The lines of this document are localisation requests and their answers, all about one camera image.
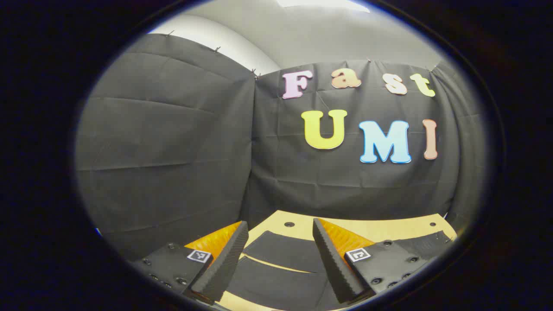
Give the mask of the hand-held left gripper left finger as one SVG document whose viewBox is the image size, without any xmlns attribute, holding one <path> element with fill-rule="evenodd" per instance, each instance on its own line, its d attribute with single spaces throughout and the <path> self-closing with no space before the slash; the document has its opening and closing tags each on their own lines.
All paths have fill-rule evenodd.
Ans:
<svg viewBox="0 0 553 311">
<path fill-rule="evenodd" d="M 170 242 L 130 265 L 173 296 L 213 305 L 230 284 L 248 233 L 247 222 L 237 221 L 186 245 Z"/>
</svg>

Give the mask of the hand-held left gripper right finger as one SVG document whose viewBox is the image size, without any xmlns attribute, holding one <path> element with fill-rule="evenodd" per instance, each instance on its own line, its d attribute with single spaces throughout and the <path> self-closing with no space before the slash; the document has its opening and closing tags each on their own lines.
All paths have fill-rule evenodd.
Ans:
<svg viewBox="0 0 553 311">
<path fill-rule="evenodd" d="M 312 235 L 328 281 L 340 303 L 354 303 L 391 288 L 426 264 L 399 241 L 374 243 L 315 218 Z"/>
</svg>

